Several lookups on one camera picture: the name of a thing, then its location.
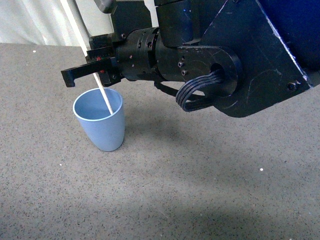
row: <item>cylindrical joint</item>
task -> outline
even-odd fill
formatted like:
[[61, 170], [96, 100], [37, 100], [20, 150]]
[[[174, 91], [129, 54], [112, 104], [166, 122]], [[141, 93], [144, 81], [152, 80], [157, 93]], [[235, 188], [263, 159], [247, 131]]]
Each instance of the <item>cylindrical joint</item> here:
[[158, 32], [158, 28], [133, 31], [116, 48], [118, 68], [125, 78], [132, 81], [163, 81], [157, 72], [155, 54]]
[[191, 1], [155, 0], [162, 42], [166, 47], [180, 47], [194, 38]]

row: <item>plastic cup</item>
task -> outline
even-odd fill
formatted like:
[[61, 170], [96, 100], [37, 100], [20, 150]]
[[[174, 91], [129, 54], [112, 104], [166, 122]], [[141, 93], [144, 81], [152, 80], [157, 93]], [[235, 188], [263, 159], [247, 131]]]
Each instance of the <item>plastic cup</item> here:
[[73, 112], [93, 144], [102, 151], [111, 152], [118, 149], [124, 141], [124, 101], [116, 90], [104, 90], [114, 111], [112, 115], [99, 88], [78, 96], [73, 104]]

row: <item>speckled floor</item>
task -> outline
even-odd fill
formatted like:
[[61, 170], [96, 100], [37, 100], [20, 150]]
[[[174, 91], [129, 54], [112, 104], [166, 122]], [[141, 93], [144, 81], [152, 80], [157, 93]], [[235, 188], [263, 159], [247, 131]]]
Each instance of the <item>speckled floor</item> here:
[[0, 239], [320, 239], [320, 87], [236, 119], [124, 80], [125, 140], [107, 153], [72, 111], [94, 79], [60, 74], [84, 63], [0, 44]]

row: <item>screw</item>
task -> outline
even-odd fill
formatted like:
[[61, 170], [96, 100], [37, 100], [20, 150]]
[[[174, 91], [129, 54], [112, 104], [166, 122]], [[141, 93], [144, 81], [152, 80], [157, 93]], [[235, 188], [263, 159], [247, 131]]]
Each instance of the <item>screw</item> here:
[[300, 82], [299, 81], [293, 81], [293, 82], [289, 82], [286, 87], [288, 89], [289, 92], [294, 92], [297, 91], [299, 86], [300, 86]]
[[182, 76], [185, 76], [185, 75], [188, 74], [188, 71], [187, 71], [187, 70], [182, 70], [182, 71], [181, 71], [181, 74], [182, 74]]

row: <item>white curtain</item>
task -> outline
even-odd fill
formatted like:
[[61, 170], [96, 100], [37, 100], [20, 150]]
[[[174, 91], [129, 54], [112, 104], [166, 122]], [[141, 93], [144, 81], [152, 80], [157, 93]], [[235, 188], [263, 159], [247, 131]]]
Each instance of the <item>white curtain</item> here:
[[[113, 32], [109, 14], [94, 0], [67, 0], [88, 44], [88, 37]], [[158, 26], [154, 0], [144, 0]], [[79, 46], [60, 0], [0, 0], [0, 43]]]

